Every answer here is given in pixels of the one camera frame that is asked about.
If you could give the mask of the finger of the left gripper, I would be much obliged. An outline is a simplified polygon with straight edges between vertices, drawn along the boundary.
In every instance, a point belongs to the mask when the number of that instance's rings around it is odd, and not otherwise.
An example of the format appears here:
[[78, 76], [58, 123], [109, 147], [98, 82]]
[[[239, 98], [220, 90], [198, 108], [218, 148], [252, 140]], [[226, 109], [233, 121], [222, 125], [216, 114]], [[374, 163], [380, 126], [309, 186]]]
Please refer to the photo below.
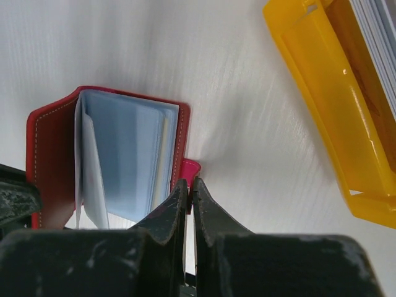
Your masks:
[[43, 203], [24, 171], [1, 164], [1, 229], [32, 228], [32, 215]]

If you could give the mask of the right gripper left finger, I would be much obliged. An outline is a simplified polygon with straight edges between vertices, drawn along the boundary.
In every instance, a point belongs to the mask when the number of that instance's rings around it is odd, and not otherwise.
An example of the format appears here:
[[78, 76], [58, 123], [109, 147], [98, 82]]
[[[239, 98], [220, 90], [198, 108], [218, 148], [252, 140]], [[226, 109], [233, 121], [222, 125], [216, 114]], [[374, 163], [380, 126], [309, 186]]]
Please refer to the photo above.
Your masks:
[[1, 241], [2, 296], [178, 296], [187, 182], [126, 230], [18, 230]]

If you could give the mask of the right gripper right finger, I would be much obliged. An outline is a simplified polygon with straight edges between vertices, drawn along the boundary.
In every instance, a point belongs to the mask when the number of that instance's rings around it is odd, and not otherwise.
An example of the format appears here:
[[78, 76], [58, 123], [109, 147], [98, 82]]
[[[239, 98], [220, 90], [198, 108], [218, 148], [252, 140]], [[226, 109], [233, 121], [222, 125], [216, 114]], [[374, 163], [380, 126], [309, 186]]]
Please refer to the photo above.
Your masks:
[[192, 188], [198, 296], [381, 296], [369, 259], [341, 235], [256, 234]]

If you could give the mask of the red leather card holder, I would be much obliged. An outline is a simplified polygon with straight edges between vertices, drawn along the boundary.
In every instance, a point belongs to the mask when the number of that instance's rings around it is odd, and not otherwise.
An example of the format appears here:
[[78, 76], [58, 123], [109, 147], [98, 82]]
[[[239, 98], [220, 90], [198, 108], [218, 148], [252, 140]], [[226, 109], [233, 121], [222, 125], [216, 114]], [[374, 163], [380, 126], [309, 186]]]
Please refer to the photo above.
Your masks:
[[41, 195], [34, 229], [127, 229], [160, 206], [198, 162], [185, 154], [189, 105], [96, 86], [32, 111], [27, 181]]

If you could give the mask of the yellow plastic card bin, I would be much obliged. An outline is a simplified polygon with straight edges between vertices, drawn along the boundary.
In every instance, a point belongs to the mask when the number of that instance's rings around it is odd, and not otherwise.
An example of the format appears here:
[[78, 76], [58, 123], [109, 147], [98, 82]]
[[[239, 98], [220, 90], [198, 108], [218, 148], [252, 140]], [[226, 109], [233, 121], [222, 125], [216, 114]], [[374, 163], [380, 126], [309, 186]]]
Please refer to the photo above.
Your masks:
[[309, 108], [351, 213], [395, 227], [395, 83], [372, 1], [269, 1], [270, 33]]

